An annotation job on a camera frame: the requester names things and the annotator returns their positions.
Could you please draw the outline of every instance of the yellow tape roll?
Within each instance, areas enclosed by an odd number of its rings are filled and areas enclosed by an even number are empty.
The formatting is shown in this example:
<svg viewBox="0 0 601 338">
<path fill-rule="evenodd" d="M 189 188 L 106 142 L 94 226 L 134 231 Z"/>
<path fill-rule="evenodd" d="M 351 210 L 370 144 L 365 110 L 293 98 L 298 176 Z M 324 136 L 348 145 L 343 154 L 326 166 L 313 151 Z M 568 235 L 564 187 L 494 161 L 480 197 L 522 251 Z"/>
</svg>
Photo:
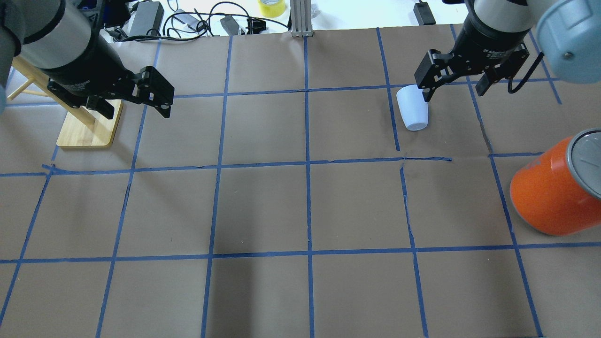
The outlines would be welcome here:
<svg viewBox="0 0 601 338">
<path fill-rule="evenodd" d="M 261 15 L 264 17 L 278 17 L 286 10 L 284 0 L 258 0 Z"/>
</svg>

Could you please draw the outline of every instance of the wooden stand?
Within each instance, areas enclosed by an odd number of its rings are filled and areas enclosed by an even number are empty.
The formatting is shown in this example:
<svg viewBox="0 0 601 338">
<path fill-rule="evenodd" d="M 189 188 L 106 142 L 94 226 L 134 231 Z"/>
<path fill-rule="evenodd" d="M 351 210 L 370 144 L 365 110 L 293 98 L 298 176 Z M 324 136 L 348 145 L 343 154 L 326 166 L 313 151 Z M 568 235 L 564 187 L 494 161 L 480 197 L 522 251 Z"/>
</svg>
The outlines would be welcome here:
<svg viewBox="0 0 601 338">
<path fill-rule="evenodd" d="M 27 82 L 8 96 L 9 101 L 21 93 L 47 96 L 69 112 L 56 141 L 59 147 L 105 148 L 111 145 L 115 137 L 115 131 L 117 131 L 117 124 L 119 124 L 121 118 L 121 110 L 123 109 L 121 100 L 109 101 L 115 107 L 115 115 L 112 120 L 108 120 L 94 111 L 89 111 L 83 107 L 74 108 L 64 103 L 46 88 L 48 76 L 23 58 L 14 58 L 13 67 L 27 78 Z M 43 93 L 27 90 L 27 87 L 31 84 L 38 86 Z"/>
</svg>

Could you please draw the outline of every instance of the power adapter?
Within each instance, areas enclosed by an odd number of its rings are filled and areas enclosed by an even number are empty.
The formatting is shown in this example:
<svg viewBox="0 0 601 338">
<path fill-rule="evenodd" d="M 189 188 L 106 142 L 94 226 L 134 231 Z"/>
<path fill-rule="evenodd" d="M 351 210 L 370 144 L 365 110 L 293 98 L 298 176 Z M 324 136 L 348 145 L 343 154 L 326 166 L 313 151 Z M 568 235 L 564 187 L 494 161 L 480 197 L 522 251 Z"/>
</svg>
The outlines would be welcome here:
<svg viewBox="0 0 601 338">
<path fill-rule="evenodd" d="M 185 13 L 185 11 L 178 9 L 177 11 L 175 11 L 175 14 L 178 14 L 176 16 L 173 17 L 173 19 L 183 23 L 184 25 L 188 26 L 188 28 L 190 28 L 191 30 L 198 32 L 200 29 L 200 21 L 197 20 L 195 17 L 191 16 L 190 14 L 179 14 L 179 13 Z"/>
<path fill-rule="evenodd" d="M 434 14 L 432 14 L 430 5 L 428 5 L 427 2 L 420 1 L 415 4 L 415 6 L 413 6 L 413 12 L 415 13 L 415 17 L 420 26 L 436 24 Z"/>
<path fill-rule="evenodd" d="M 158 1 L 142 1 L 136 3 L 138 8 L 129 29 L 129 36 L 159 35 L 160 22 L 163 19 L 163 6 Z"/>
<path fill-rule="evenodd" d="M 221 19 L 221 26 L 225 29 L 228 35 L 245 35 L 244 29 L 238 24 L 233 16 L 228 15 Z"/>
</svg>

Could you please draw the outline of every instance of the metal extrusion post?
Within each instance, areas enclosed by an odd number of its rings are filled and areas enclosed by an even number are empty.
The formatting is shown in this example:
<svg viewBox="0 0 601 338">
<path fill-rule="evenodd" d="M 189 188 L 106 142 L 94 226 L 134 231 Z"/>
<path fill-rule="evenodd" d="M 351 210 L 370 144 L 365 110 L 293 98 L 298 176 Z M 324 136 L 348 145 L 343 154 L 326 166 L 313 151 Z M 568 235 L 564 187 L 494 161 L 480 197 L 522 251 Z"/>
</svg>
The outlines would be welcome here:
<svg viewBox="0 0 601 338">
<path fill-rule="evenodd" d="M 311 0 L 290 0 L 292 37 L 313 36 Z"/>
</svg>

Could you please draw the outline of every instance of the gray lid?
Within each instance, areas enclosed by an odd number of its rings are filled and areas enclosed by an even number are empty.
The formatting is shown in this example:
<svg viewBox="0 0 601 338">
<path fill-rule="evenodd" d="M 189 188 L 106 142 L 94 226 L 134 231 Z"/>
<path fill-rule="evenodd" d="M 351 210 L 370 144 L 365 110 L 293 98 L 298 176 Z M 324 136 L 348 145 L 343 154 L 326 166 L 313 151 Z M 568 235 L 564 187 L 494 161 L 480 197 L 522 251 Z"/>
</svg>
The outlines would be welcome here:
<svg viewBox="0 0 601 338">
<path fill-rule="evenodd" d="M 574 179 L 591 195 L 601 199 L 601 128 L 589 129 L 572 139 L 567 149 Z"/>
</svg>

